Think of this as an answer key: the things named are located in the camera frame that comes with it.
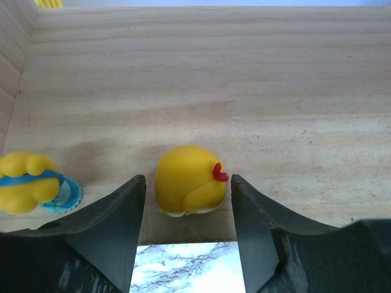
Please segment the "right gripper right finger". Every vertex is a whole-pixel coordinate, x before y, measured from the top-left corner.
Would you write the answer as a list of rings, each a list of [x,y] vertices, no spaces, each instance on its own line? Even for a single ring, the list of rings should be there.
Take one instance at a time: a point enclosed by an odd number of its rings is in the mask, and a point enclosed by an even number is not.
[[[247,292],[389,292],[390,220],[343,228],[304,217],[231,179],[232,208]]]

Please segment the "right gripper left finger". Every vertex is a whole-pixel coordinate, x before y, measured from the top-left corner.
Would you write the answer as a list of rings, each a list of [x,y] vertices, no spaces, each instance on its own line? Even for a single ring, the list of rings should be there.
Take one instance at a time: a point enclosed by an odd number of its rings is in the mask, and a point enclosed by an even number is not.
[[[145,196],[136,175],[36,230],[1,233],[1,292],[129,292]]]

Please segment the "small yellow striped toy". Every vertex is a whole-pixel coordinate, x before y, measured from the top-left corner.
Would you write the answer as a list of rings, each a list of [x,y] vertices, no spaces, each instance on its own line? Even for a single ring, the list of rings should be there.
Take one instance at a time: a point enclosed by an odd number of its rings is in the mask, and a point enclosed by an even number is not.
[[[14,151],[1,157],[1,211],[28,214],[42,207],[52,214],[66,213],[80,204],[83,189],[63,175],[48,156]]]

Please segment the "yellow duck toy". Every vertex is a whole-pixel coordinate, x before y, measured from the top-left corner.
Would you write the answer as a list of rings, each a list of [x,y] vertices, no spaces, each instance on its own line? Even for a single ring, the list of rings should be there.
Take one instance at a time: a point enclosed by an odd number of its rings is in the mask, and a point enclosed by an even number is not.
[[[156,202],[171,217],[205,214],[222,204],[228,180],[224,164],[213,153],[195,145],[178,146],[156,167]]]

